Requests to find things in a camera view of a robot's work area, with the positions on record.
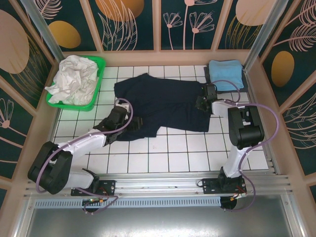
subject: dark teal wallpaper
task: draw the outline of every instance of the dark teal wallpaper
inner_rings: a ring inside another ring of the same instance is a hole
[[[153,50],[152,0],[90,0],[105,51]]]
[[[0,176],[12,178],[33,116],[0,88]]]
[[[316,84],[306,91],[283,118],[305,175],[316,172]]]
[[[0,3],[0,29],[0,76],[36,108],[51,63],[7,1]]]
[[[293,1],[294,1],[294,0],[289,0],[289,1],[287,2],[287,5],[286,5],[286,8],[285,8],[284,12],[283,12],[282,15],[280,16],[279,20],[277,21],[276,26],[274,27],[274,29],[273,29],[273,31],[271,32],[269,38],[267,39],[266,43],[265,43],[264,46],[262,47],[262,49],[261,49],[261,51],[260,51],[260,53],[259,53],[259,57],[261,57],[262,54],[265,52],[265,50],[266,50],[268,44],[269,44],[270,41],[271,41],[271,38],[272,38],[273,35],[276,33],[278,27],[280,26],[280,24],[281,24],[283,18],[285,17],[287,11],[288,11],[289,8],[291,7]]]
[[[6,190],[5,189],[0,189],[0,210],[4,201],[6,195]]]
[[[162,0],[161,49],[211,49],[223,2]]]
[[[250,49],[273,1],[233,0],[218,49]]]
[[[36,0],[62,51],[96,51],[79,0]]]
[[[263,62],[279,105],[316,70],[316,2],[302,0]]]
[[[310,186],[314,201],[316,203],[316,185]]]

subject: white tile floor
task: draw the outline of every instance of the white tile floor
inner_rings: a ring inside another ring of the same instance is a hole
[[[115,100],[116,82],[149,73],[153,77],[205,82],[204,66],[150,66],[105,68],[97,105],[90,112],[63,110],[54,142],[60,143],[86,133],[105,118]],[[237,99],[237,93],[220,94],[218,98]],[[247,93],[241,102],[248,102]],[[161,127],[156,138],[132,142],[114,142],[91,151],[75,162],[95,173],[148,173],[218,171],[231,149],[228,120],[211,116],[206,133]],[[249,155],[245,170],[268,169],[262,148]]]

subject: cable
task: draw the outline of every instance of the cable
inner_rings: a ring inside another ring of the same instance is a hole
[[[109,206],[111,206],[119,197],[116,196],[116,195],[113,195],[113,196],[104,196],[104,195],[98,195],[98,194],[94,194],[94,193],[90,193],[84,189],[81,189],[81,188],[76,188],[77,190],[79,190],[80,192],[83,192],[85,194],[88,194],[88,195],[91,195],[91,196],[95,196],[95,197],[98,197],[98,198],[115,198],[114,200],[112,200],[108,205],[106,205],[105,207],[102,207],[102,208],[99,208],[98,210],[94,211],[94,212],[88,212],[86,210],[86,207],[90,204],[89,202],[86,203],[84,206],[83,206],[83,210],[85,212],[85,214],[90,214],[90,215],[94,215],[94,214],[97,214],[101,211],[104,211],[106,209],[108,209]]]
[[[237,87],[234,83],[232,83],[232,82],[229,81],[229,80],[215,80],[215,81],[212,82],[212,84],[217,83],[217,82],[227,82],[227,83],[231,84],[233,87],[235,87],[236,91],[238,92],[238,99],[237,99],[237,101],[233,101],[233,100],[229,100],[229,99],[227,99],[227,101],[229,101],[229,102],[231,102],[231,103],[237,103],[237,102],[239,102],[239,100],[240,100],[240,91],[239,91],[238,87]]]
[[[253,203],[255,202],[255,199],[256,199],[256,188],[255,188],[255,185],[253,184],[253,182],[242,172],[242,169],[241,169],[241,164],[243,162],[243,160],[246,158],[246,156],[254,149],[256,149],[257,147],[260,147],[260,146],[263,146],[264,144],[267,144],[268,142],[271,142],[277,135],[278,133],[278,130],[279,130],[279,120],[278,120],[278,117],[277,117],[277,114],[271,109],[269,108],[268,106],[265,106],[265,105],[262,105],[262,104],[256,104],[256,103],[247,103],[247,104],[237,104],[237,103],[231,103],[229,102],[228,100],[224,100],[225,103],[229,104],[229,105],[233,105],[233,106],[257,106],[257,107],[261,107],[261,108],[264,108],[266,110],[269,110],[275,117],[276,119],[276,129],[275,129],[275,132],[274,134],[272,135],[272,137],[270,137],[268,140],[260,143],[260,144],[257,144],[256,146],[253,146],[253,147],[250,147],[249,149],[247,149],[247,151],[243,154],[243,156],[241,157],[241,160],[239,162],[239,165],[238,165],[238,170],[240,172],[240,174],[242,175],[242,177],[246,180],[248,180],[248,182],[251,184],[252,188],[253,188],[253,199],[251,201],[251,203],[247,206],[247,207],[244,207],[242,209],[237,209],[237,210],[231,210],[232,212],[237,212],[237,211],[245,211],[247,209],[249,209]]]
[[[40,190],[40,178],[41,178],[41,176],[43,175],[43,172],[44,172],[44,170],[46,169],[46,167],[47,167],[47,165],[49,164],[49,162],[51,161],[51,159],[53,159],[53,157],[54,157],[57,153],[59,153],[59,152],[60,152],[61,150],[63,150],[64,148],[66,148],[66,147],[68,147],[68,146],[71,146],[72,144],[75,144],[76,142],[78,142],[78,141],[80,141],[80,140],[82,140],[82,139],[84,139],[84,138],[86,138],[86,137],[93,136],[93,135],[111,134],[111,133],[119,132],[119,131],[125,129],[125,128],[131,123],[132,118],[133,118],[133,115],[134,115],[133,107],[132,107],[131,103],[130,103],[128,100],[123,99],[123,98],[118,98],[118,99],[114,102],[114,104],[116,104],[116,103],[119,102],[120,100],[126,102],[126,103],[129,105],[129,107],[130,107],[130,117],[129,117],[129,120],[127,121],[127,123],[126,123],[124,126],[120,127],[119,129],[116,129],[116,130],[113,130],[113,131],[94,132],[94,133],[86,134],[85,136],[79,137],[79,138],[77,138],[77,139],[75,139],[75,140],[69,142],[68,144],[66,144],[66,145],[64,145],[64,146],[62,146],[62,147],[60,147],[60,148],[58,148],[57,150],[55,150],[55,151],[48,157],[48,159],[45,161],[45,163],[43,164],[42,168],[41,168],[40,171],[39,171],[39,175],[38,175],[38,177],[37,177],[37,179],[36,179],[36,191],[37,191],[38,193],[42,194],[42,193],[45,193],[45,192],[46,192],[46,190]],[[107,209],[110,205],[112,205],[112,204],[118,199],[118,196],[102,196],[102,195],[97,195],[97,194],[93,194],[93,193],[87,192],[87,191],[85,191],[85,190],[83,190],[83,189],[81,189],[81,188],[76,188],[76,189],[79,190],[79,191],[81,191],[81,192],[83,192],[83,193],[89,194],[89,195],[91,195],[91,196],[99,197],[99,198],[110,198],[110,197],[115,197],[115,198],[116,198],[116,199],[114,199],[113,201],[111,201],[107,206],[105,206],[105,207],[103,207],[103,208],[100,208],[100,209],[101,209],[100,211]]]

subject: gray floor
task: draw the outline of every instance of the gray floor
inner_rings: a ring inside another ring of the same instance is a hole
[[[244,205],[252,197],[244,198]],[[79,209],[38,209],[28,237],[289,237],[278,196],[258,197],[245,212],[219,207],[110,208],[95,216]]]

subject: navy blue garment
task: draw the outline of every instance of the navy blue garment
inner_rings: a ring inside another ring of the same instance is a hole
[[[143,119],[141,129],[125,132],[119,141],[156,137],[161,126],[208,131],[210,113],[195,107],[197,97],[202,96],[202,84],[197,81],[159,79],[143,74],[116,83],[114,92],[117,98],[132,104],[134,116]]]

